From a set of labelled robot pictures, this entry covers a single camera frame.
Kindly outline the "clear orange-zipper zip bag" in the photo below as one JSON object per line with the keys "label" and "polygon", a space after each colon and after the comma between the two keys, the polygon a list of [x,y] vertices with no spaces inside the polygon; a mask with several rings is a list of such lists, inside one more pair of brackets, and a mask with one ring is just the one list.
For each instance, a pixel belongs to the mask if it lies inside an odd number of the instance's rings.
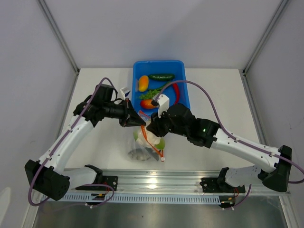
{"label": "clear orange-zipper zip bag", "polygon": [[[146,125],[151,123],[151,118],[142,111],[139,116],[145,121]],[[130,151],[128,156],[133,161],[165,161],[164,148],[165,140],[163,137],[157,137],[147,130],[147,126],[135,127],[133,138],[128,142]]]}

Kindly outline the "white toy cauliflower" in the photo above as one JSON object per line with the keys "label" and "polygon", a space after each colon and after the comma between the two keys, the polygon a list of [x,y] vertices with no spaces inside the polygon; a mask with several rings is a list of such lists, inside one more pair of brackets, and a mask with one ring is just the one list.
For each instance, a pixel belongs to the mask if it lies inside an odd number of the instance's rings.
{"label": "white toy cauliflower", "polygon": [[165,140],[162,137],[157,137],[153,133],[149,132],[146,127],[139,128],[133,132],[135,142],[141,146],[151,148],[154,147],[157,150],[163,150],[165,148]]}

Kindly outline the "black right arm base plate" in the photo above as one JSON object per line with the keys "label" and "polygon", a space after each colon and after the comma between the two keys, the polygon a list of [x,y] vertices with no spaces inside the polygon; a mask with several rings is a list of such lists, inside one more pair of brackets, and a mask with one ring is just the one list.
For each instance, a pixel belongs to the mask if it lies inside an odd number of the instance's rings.
{"label": "black right arm base plate", "polygon": [[219,178],[201,178],[199,184],[204,193],[245,193],[246,191],[245,186],[233,187]]}

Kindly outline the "green toy lettuce leaf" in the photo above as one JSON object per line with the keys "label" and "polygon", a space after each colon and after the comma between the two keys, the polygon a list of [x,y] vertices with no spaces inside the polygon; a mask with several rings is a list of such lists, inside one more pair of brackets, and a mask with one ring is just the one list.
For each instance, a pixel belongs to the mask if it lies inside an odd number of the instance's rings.
{"label": "green toy lettuce leaf", "polygon": [[146,99],[152,99],[153,97],[155,97],[160,91],[159,90],[149,90],[147,93],[145,94],[141,94],[139,96],[140,100],[146,100]]}

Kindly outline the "grey toy fish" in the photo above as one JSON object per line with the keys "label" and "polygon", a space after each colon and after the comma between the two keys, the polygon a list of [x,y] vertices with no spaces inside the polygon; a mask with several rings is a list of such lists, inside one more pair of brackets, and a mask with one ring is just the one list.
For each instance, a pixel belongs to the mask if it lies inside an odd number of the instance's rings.
{"label": "grey toy fish", "polygon": [[154,159],[156,161],[159,160],[158,154],[151,148],[136,148],[128,152],[128,156],[132,160],[137,161],[147,161],[150,159]]}

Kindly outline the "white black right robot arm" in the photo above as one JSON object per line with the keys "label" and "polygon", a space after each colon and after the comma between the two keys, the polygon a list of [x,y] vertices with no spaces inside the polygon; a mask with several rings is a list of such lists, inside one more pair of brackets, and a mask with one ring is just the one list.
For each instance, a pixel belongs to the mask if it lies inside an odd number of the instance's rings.
{"label": "white black right robot arm", "polygon": [[290,147],[269,147],[237,137],[225,131],[219,123],[195,117],[180,103],[161,115],[152,114],[151,118],[147,131],[155,136],[181,135],[196,146],[228,152],[252,163],[252,166],[238,169],[223,168],[217,179],[217,187],[221,191],[257,183],[277,192],[287,191],[292,158]]}

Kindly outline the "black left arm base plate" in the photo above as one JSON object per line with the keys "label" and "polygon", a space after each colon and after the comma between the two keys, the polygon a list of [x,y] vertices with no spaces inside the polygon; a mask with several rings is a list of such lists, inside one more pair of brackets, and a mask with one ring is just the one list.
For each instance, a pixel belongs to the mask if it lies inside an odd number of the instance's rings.
{"label": "black left arm base plate", "polygon": [[108,185],[112,187],[114,191],[116,191],[118,185],[118,176],[103,176],[102,184]]}

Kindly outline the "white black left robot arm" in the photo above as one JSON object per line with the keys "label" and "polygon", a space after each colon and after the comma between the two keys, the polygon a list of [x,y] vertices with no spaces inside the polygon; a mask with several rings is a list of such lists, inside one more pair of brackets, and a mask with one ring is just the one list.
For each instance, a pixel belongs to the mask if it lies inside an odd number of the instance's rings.
{"label": "white black left robot arm", "polygon": [[128,88],[119,92],[112,85],[98,84],[92,95],[79,103],[67,128],[54,144],[37,161],[29,160],[25,172],[30,184],[28,199],[33,190],[47,198],[60,200],[74,188],[102,187],[101,169],[86,165],[81,169],[66,171],[66,164],[80,142],[105,118],[117,119],[122,127],[145,125],[127,97]]}

